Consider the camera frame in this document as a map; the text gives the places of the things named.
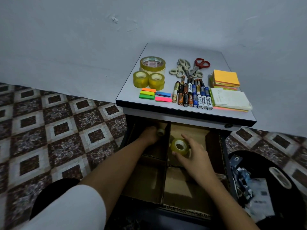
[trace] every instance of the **pink sticky note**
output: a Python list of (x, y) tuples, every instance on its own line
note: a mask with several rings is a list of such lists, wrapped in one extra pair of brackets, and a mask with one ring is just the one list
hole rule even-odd
[(155, 97), (156, 101), (160, 101), (160, 102), (172, 102), (172, 99), (170, 97)]

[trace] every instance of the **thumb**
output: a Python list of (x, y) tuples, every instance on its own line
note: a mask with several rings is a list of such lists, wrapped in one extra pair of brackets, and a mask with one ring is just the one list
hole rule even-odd
[(177, 152), (172, 152), (172, 154), (177, 158), (177, 160), (184, 166), (187, 167), (189, 165), (189, 159), (185, 158), (183, 155)]

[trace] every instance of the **red scissors handle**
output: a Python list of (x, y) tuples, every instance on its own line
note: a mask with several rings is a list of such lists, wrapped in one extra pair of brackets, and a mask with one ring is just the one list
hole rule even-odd
[(206, 61), (206, 60), (204, 60), (202, 58), (196, 58), (195, 65), (197, 67), (199, 67), (200, 69), (209, 68), (210, 67), (209, 61)]

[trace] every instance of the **red-handled scissors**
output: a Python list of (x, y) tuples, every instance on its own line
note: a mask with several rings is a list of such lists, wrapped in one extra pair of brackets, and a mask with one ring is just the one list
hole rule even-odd
[(194, 62), (194, 68), (190, 71), (190, 76), (195, 73), (198, 69), (209, 68), (210, 63), (202, 58), (196, 58)]

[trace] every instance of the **person's left hand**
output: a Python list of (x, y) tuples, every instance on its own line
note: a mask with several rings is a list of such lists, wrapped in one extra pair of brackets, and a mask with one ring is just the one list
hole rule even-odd
[(148, 146), (156, 143), (159, 139), (157, 135), (157, 128), (155, 126), (146, 127), (139, 139), (146, 142)]

